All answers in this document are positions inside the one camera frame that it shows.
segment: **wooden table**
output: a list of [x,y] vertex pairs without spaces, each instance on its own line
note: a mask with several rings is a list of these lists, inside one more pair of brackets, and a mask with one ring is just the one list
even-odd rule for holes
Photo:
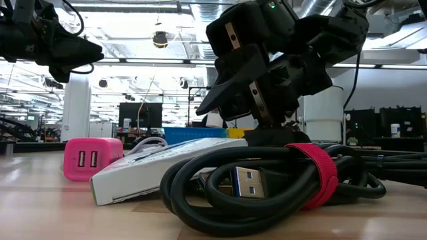
[[[59,170],[62,152],[0,158],[0,239],[214,239],[186,227],[155,196],[98,207],[88,183]],[[240,239],[427,239],[427,189],[386,181],[387,196],[301,211]]]

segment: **ceiling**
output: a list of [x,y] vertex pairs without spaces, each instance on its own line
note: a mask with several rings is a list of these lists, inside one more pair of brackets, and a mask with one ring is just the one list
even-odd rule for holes
[[[75,13],[64,7],[61,0],[49,0],[55,5],[61,24],[72,32],[80,23]],[[82,35],[103,47],[106,58],[117,59],[204,59],[214,60],[205,36],[205,26],[235,0],[129,1],[129,0],[70,0],[85,21]],[[302,0],[290,0],[296,11]],[[375,14],[398,13],[410,9],[416,1],[395,0],[384,4]],[[152,43],[155,32],[165,31],[169,41],[165,49]],[[92,93],[91,120],[118,120],[118,105],[130,95],[135,102],[163,102],[163,120],[169,125],[182,126],[187,121],[188,89],[205,87],[215,80],[215,71],[205,65],[185,67],[148,67],[135,65],[96,65],[90,77]],[[47,114],[50,123],[60,122],[64,90],[45,86],[51,79],[47,67],[34,63],[11,64],[0,61],[0,110],[8,116],[26,113]],[[99,86],[106,80],[106,88]],[[200,120],[195,108],[206,90],[191,92],[190,119]]]

